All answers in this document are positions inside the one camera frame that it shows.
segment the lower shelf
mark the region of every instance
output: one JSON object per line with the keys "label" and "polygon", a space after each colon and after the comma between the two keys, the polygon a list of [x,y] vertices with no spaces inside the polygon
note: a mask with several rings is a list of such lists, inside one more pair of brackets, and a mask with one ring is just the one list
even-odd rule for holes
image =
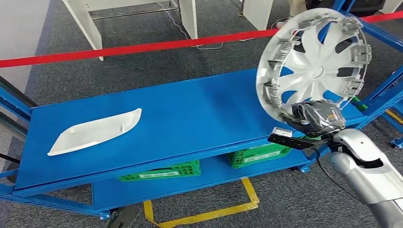
{"label": "lower shelf", "polygon": [[94,209],[104,211],[236,181],[242,177],[288,169],[308,162],[302,151],[291,150],[283,158],[234,169],[230,166],[226,154],[222,154],[201,159],[200,176],[134,182],[121,182],[118,179],[95,182],[92,184],[92,201]]}

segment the white furniture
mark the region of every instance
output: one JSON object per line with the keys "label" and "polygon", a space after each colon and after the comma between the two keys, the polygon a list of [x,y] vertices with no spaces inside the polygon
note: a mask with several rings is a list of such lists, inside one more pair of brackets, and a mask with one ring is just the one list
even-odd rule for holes
{"label": "white furniture", "polygon": [[95,10],[105,10],[126,6],[137,6],[149,3],[164,2],[167,0],[63,0],[68,11],[73,16],[74,20],[80,27],[81,31],[84,33],[88,42],[94,50],[102,49],[102,37],[98,29],[93,22],[94,19],[102,18],[112,18],[128,16],[140,13],[165,11],[165,10],[176,10],[179,9],[182,19],[182,24],[189,36],[192,39],[196,39],[197,36],[197,21],[196,21],[196,3],[195,0],[178,0],[179,7],[173,7],[168,9],[160,9],[157,4],[156,9],[152,11],[136,12],[136,13],[125,13],[117,14],[106,17],[91,18],[90,12]]}
{"label": "white furniture", "polygon": [[384,8],[380,10],[381,13],[393,13],[397,10],[403,0],[386,0]]}
{"label": "white furniture", "polygon": [[240,0],[242,15],[257,30],[266,30],[273,0]]}
{"label": "white furniture", "polygon": [[[249,20],[257,30],[266,30],[273,0],[240,0],[242,15]],[[386,0],[381,13],[393,13],[403,0]]]}

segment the blue shelf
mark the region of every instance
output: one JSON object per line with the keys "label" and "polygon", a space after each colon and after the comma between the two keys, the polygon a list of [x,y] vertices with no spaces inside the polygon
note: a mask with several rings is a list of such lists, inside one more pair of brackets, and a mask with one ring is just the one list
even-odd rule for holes
{"label": "blue shelf", "polygon": [[[33,108],[14,195],[26,197],[267,143],[290,129],[261,107],[256,69]],[[129,132],[80,151],[47,152],[70,126],[142,108]],[[348,125],[364,116],[352,105]]]}
{"label": "blue shelf", "polygon": [[103,211],[306,163],[308,159],[302,151],[291,150],[284,158],[234,169],[230,166],[226,155],[222,154],[200,160],[201,175],[196,177],[133,182],[109,179],[95,182],[92,184],[93,205],[95,210]]}

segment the cable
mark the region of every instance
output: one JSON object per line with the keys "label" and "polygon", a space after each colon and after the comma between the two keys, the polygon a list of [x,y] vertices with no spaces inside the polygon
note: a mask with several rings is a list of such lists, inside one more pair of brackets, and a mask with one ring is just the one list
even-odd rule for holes
{"label": "cable", "polygon": [[[159,2],[156,2],[159,6],[161,6],[163,9],[165,8],[163,5],[161,5]],[[185,35],[186,39],[189,39],[188,34],[186,32],[184,32],[182,30],[182,27],[179,26],[178,24],[176,24],[175,20],[172,18],[171,14],[168,11],[165,11],[166,14],[168,14],[168,17],[171,19],[172,23],[179,28],[179,30]],[[200,46],[204,46],[204,44],[202,45],[196,45],[196,46],[192,46],[193,48],[197,48],[198,50],[217,50],[222,48],[222,46],[224,45],[224,42],[221,43],[221,45],[219,47],[207,47],[207,48],[200,48]]]}
{"label": "cable", "polygon": [[319,157],[320,157],[320,152],[319,152],[319,150],[318,150],[315,146],[312,146],[312,147],[310,147],[310,148],[316,152],[316,154],[317,154],[317,156],[316,156],[317,164],[319,165],[319,168],[326,174],[326,176],[327,176],[331,181],[333,181],[333,183],[335,183],[337,186],[339,186],[339,188],[341,188],[341,189],[344,190],[347,194],[349,194],[351,197],[353,197],[354,199],[360,201],[355,195],[353,195],[352,193],[350,193],[349,191],[347,191],[343,186],[341,186],[340,184],[338,184],[338,183],[335,181],[335,179],[333,179],[333,177],[331,177],[330,174],[322,167],[322,164],[321,164],[320,161],[319,161]]}
{"label": "cable", "polygon": [[[163,9],[165,8],[163,5],[161,5],[159,2],[157,2],[158,5],[160,5]],[[171,19],[172,23],[179,28],[179,30],[185,35],[186,39],[188,38],[188,34],[182,30],[182,27],[180,27],[178,24],[176,24],[175,20],[172,18],[171,14],[168,11],[165,11],[166,14],[168,14],[168,17]]]}

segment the gray carpet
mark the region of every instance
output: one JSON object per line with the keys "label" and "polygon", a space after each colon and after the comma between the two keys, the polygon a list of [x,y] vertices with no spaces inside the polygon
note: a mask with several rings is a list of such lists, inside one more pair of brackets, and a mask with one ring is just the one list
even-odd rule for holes
{"label": "gray carpet", "polygon": [[[200,37],[253,29],[249,22],[237,16],[240,5],[237,0],[196,2]],[[153,7],[157,6],[144,6],[143,9]],[[269,24],[288,15],[286,1],[276,0],[273,8]],[[178,14],[171,14],[178,21]],[[382,22],[378,25],[403,38],[403,20]],[[105,19],[97,21],[97,26],[102,34],[104,47],[184,38],[164,12]],[[220,50],[200,51],[189,47],[106,57],[104,62],[87,59],[33,66],[26,93],[37,103],[45,105],[252,68],[258,65],[268,40],[269,38],[262,38],[226,43]],[[369,67],[363,94],[369,93],[388,77],[401,65],[403,59],[402,53],[393,48],[372,37],[368,37],[368,40],[373,45],[374,58]],[[51,1],[37,55],[84,49],[90,49],[90,46],[62,1]],[[367,126],[364,132],[387,153],[392,163],[402,172],[401,151],[388,145],[391,139],[399,136],[394,129],[383,120],[376,120]],[[21,145],[13,141],[12,154],[18,154],[20,150]],[[378,227],[368,209],[340,190],[316,164],[312,166],[312,171],[306,174],[284,170],[253,177],[251,182],[260,199],[258,209],[183,227]],[[90,189],[87,185],[54,192],[52,195],[84,203],[90,202]],[[164,222],[248,201],[241,182],[236,181],[154,200],[154,216],[157,222]],[[14,203],[9,204],[9,207],[9,228],[97,228],[103,225],[103,222],[91,216]],[[133,227],[155,226],[146,221],[142,213]]]}

